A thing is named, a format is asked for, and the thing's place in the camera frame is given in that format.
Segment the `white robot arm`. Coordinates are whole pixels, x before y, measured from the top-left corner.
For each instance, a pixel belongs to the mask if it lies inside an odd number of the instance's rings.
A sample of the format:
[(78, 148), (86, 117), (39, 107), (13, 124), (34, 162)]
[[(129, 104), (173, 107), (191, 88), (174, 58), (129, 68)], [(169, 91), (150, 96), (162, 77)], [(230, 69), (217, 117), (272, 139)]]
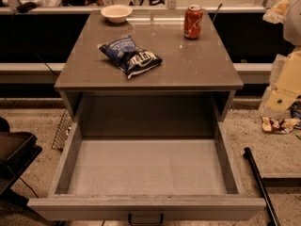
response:
[(282, 113), (301, 95), (301, 0), (281, 0), (263, 15), (271, 24), (283, 24), (283, 38), (294, 46), (287, 56), (277, 55), (270, 86), (262, 97), (263, 115)]

